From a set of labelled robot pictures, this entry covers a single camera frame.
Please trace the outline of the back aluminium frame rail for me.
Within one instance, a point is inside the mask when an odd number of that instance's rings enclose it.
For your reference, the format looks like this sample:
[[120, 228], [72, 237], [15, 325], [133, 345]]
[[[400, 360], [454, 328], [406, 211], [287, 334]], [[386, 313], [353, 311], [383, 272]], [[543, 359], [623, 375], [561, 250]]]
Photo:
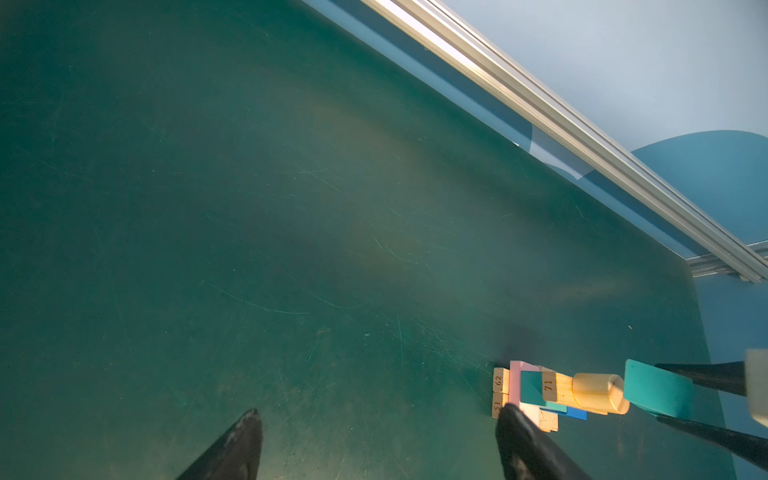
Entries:
[[745, 280], [767, 261], [439, 1], [368, 7], [661, 216]]

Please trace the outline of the pink wood block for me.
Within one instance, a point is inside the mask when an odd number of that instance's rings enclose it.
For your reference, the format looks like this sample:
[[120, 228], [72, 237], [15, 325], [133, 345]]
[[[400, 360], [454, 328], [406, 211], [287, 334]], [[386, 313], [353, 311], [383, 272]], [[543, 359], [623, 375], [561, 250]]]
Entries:
[[509, 402], [519, 405], [520, 395], [520, 376], [524, 371], [539, 372], [540, 368], [525, 361], [512, 360], [509, 366]]

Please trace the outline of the small teal block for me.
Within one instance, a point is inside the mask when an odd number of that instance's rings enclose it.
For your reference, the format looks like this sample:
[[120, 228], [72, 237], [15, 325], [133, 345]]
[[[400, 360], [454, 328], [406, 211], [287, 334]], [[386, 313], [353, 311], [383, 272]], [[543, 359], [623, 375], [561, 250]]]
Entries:
[[543, 397], [541, 371], [522, 371], [520, 374], [520, 400], [523, 403], [536, 405], [549, 411], [566, 413], [568, 407], [556, 402], [547, 401]]

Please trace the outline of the long natural wood block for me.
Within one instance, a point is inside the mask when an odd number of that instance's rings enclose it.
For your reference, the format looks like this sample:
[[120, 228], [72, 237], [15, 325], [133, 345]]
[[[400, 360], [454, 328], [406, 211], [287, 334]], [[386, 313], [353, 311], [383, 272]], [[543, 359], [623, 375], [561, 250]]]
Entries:
[[546, 402], [557, 403], [590, 413], [606, 415], [606, 412], [588, 408], [579, 404], [573, 392], [573, 378], [551, 370], [541, 372], [542, 398]]

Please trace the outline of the teal house-shaped block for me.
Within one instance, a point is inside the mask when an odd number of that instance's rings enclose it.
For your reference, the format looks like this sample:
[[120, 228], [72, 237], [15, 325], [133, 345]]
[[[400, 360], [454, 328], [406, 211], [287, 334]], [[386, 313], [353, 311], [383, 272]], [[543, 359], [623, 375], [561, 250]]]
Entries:
[[691, 379], [636, 360], [625, 362], [624, 398], [654, 415], [688, 420], [693, 410]]

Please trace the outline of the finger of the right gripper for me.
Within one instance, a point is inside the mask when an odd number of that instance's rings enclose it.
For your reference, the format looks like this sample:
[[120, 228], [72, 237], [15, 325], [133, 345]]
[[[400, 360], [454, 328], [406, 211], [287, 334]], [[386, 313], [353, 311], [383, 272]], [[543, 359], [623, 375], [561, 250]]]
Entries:
[[705, 388], [739, 396], [747, 395], [744, 361], [719, 364], [657, 363], [655, 367], [686, 377]]
[[659, 423], [719, 446], [758, 468], [767, 470], [767, 439], [692, 420], [657, 415]]

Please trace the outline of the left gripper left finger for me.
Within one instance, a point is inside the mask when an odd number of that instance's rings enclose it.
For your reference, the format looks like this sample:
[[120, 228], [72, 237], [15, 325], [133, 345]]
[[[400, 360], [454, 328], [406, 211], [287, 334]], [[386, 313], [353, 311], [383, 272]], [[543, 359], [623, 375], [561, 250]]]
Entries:
[[178, 477], [178, 480], [255, 480], [261, 460], [263, 425], [247, 410]]

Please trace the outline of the small wood cylinder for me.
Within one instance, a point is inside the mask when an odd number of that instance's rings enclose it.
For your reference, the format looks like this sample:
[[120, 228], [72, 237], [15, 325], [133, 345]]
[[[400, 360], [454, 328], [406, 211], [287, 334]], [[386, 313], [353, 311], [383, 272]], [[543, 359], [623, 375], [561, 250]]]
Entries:
[[619, 375], [578, 373], [572, 380], [572, 392], [583, 410], [624, 415], [630, 408], [624, 396], [624, 381]]

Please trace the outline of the blue cube block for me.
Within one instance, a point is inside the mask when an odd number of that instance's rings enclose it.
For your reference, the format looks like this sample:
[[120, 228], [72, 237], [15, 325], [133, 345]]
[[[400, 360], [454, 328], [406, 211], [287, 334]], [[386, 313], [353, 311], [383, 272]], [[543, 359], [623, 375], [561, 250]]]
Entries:
[[554, 408], [542, 407], [541, 410], [555, 413], [561, 416], [566, 416], [568, 418], [583, 420], [583, 421], [586, 421], [588, 419], [587, 411], [577, 409], [577, 408], [572, 408], [572, 407], [565, 407], [564, 409], [560, 409], [560, 410], [555, 410]]

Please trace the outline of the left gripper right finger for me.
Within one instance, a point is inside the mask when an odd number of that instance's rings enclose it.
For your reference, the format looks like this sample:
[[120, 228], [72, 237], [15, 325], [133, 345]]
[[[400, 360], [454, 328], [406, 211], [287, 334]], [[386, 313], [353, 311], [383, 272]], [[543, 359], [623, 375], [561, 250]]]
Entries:
[[590, 476], [512, 403], [500, 411], [495, 438], [504, 478], [590, 479]]

